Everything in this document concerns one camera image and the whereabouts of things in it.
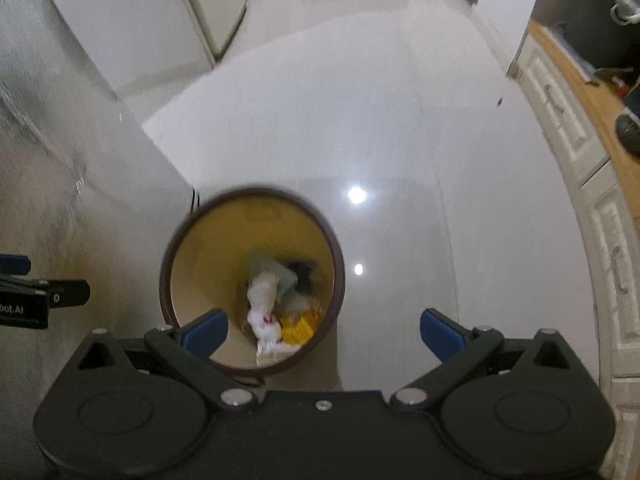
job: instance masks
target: baseboard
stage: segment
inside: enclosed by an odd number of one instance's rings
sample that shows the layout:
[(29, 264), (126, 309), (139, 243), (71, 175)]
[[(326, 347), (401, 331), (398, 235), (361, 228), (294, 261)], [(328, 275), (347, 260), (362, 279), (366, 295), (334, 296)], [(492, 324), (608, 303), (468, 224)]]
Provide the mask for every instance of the baseboard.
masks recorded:
[(501, 38), (500, 34), (498, 34), (498, 31), (495, 30), (491, 21), (482, 15), (482, 12), (478, 9), (477, 5), (471, 7), (470, 18), (478, 32), (480, 32), (486, 41), (487, 46), (494, 54), (500, 68), (505, 74), (509, 73), (510, 70), (512, 70), (511, 64), (513, 62), (513, 56), (510, 54), (504, 40)]

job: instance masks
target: yellow packaging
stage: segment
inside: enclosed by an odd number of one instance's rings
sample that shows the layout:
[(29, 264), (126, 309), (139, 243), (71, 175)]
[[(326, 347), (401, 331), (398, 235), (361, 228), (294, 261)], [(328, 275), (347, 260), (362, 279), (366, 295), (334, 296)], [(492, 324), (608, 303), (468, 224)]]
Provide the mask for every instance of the yellow packaging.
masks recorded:
[(281, 317), (279, 321), (282, 326), (282, 340), (290, 345), (307, 343), (318, 329), (318, 317), (312, 310)]

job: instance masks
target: brown rim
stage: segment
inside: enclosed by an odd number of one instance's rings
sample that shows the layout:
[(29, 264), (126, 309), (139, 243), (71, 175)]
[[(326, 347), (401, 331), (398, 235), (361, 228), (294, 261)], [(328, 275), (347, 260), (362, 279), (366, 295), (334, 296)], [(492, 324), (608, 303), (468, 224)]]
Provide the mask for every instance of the brown rim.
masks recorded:
[(243, 196), (270, 196), (279, 198), (286, 202), (289, 202), (307, 213), (318, 224), (318, 227), (326, 237), (331, 250), (332, 258), (334, 260), (334, 292), (329, 302), (326, 315), (322, 320), (322, 323), (316, 330), (313, 337), (307, 342), (298, 352), (291, 357), (284, 359), (276, 364), (261, 367), (261, 368), (233, 368), (222, 365), (215, 361), (209, 360), (209, 363), (216, 370), (230, 376), (244, 376), (244, 377), (263, 377), (273, 375), (278, 372), (282, 372), (288, 368), (291, 368), (309, 353), (324, 339), (331, 327), (337, 320), (338, 314), (342, 307), (342, 300), (344, 299), (344, 287), (345, 287), (345, 269), (344, 269), (344, 257), (342, 256), (342, 250), (338, 243), (338, 238), (335, 236), (334, 231), (331, 229), (329, 222), (322, 216), (322, 213), (313, 207), (309, 202), (299, 197), (298, 195), (276, 187), (267, 186), (249, 186), (232, 189), (224, 192), (217, 197), (204, 203), (199, 209), (197, 209), (192, 215), (190, 215), (176, 230), (162, 259), (162, 267), (160, 269), (160, 306), (162, 308), (162, 315), (164, 321), (171, 326), (177, 328), (178, 319), (175, 316), (174, 305), (171, 299), (171, 273), (174, 266), (175, 255), (184, 240), (187, 233), (197, 224), (202, 218), (204, 218), (210, 211), (218, 207), (222, 203), (234, 200)]

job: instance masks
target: wooden countertop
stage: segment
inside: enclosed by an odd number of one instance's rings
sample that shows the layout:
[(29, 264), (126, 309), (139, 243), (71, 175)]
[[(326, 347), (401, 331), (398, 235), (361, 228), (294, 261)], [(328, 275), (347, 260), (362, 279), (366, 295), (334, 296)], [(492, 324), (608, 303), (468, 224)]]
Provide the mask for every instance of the wooden countertop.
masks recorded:
[(585, 83), (573, 62), (556, 42), (549, 38), (539, 23), (530, 22), (528, 30), (562, 73), (593, 123), (604, 149), (611, 157), (636, 230), (640, 233), (640, 158), (628, 153), (616, 135), (616, 119), (624, 113), (625, 104), (616, 97), (612, 86), (604, 83), (599, 86)]

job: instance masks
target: white tile floor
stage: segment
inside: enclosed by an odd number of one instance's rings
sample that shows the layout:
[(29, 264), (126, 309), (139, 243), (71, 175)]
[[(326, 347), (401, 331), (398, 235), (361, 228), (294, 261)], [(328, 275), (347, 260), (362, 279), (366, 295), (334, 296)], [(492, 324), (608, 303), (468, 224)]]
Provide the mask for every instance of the white tile floor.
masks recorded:
[(427, 306), (509, 336), (555, 326), (597, 373), (571, 204), (469, 13), (464, 0), (251, 0), (225, 62), (145, 123), (205, 198), (277, 184), (338, 235), (337, 331), (272, 385), (391, 393), (436, 365), (418, 334)]

